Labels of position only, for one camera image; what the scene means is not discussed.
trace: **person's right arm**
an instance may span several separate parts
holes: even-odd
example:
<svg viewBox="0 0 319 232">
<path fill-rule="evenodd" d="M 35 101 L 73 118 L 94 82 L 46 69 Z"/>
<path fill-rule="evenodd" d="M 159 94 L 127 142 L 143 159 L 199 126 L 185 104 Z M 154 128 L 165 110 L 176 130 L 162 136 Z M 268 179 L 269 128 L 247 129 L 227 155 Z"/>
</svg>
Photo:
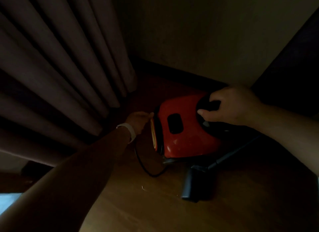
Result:
<svg viewBox="0 0 319 232">
<path fill-rule="evenodd" d="M 211 94 L 217 111 L 198 110 L 206 121 L 246 125 L 273 138 L 319 176 L 319 122 L 263 104 L 248 88 L 226 87 Z"/>
</svg>

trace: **forearm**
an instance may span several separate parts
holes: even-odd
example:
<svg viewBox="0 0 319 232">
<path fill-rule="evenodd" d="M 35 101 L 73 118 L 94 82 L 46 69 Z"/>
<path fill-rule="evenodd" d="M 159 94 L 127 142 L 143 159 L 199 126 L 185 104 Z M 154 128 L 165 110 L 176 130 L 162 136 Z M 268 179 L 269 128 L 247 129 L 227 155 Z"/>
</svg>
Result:
<svg viewBox="0 0 319 232">
<path fill-rule="evenodd" d="M 319 175 L 319 122 L 281 108 L 262 105 L 248 125 L 279 142 Z"/>
<path fill-rule="evenodd" d="M 55 167 L 3 213 L 1 231 L 78 231 L 129 139 L 120 127 Z"/>
</svg>

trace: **person's left arm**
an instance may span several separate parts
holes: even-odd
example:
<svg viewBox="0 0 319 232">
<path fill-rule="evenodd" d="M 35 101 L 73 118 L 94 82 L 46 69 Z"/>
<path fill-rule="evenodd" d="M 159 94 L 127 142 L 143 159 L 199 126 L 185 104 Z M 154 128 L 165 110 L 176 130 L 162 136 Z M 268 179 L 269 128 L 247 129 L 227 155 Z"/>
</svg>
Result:
<svg viewBox="0 0 319 232">
<path fill-rule="evenodd" d="M 152 116 L 132 113 L 126 123 L 140 134 Z M 52 169 L 0 216 L 0 230 L 79 231 L 130 137 L 120 126 Z"/>
</svg>

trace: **black cable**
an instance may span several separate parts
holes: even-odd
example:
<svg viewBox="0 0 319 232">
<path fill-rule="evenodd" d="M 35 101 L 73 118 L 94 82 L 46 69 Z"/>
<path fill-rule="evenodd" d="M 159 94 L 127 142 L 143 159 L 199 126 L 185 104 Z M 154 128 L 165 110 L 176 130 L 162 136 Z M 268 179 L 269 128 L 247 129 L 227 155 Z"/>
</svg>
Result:
<svg viewBox="0 0 319 232">
<path fill-rule="evenodd" d="M 151 174 L 146 168 L 145 166 L 143 165 L 142 161 L 141 161 L 141 158 L 139 157 L 137 151 L 136 151 L 136 143 L 135 143 L 135 147 L 134 147 L 134 151 L 135 151 L 135 154 L 136 154 L 136 157 L 138 158 L 138 162 L 140 163 L 141 167 L 143 168 L 143 170 L 151 177 L 158 177 L 160 175 L 162 175 L 164 172 L 166 172 L 168 166 L 165 166 L 164 169 L 160 172 L 160 173 L 157 173 L 157 174 Z"/>
</svg>

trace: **black button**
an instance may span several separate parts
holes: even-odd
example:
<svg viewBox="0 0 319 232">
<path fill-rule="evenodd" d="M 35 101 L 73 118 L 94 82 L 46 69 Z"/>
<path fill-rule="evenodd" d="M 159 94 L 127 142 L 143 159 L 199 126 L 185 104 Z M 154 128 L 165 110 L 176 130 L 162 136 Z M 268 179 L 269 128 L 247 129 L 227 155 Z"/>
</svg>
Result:
<svg viewBox="0 0 319 232">
<path fill-rule="evenodd" d="M 183 132 L 184 126 L 179 113 L 169 115 L 167 117 L 167 122 L 170 133 L 175 135 Z"/>
</svg>

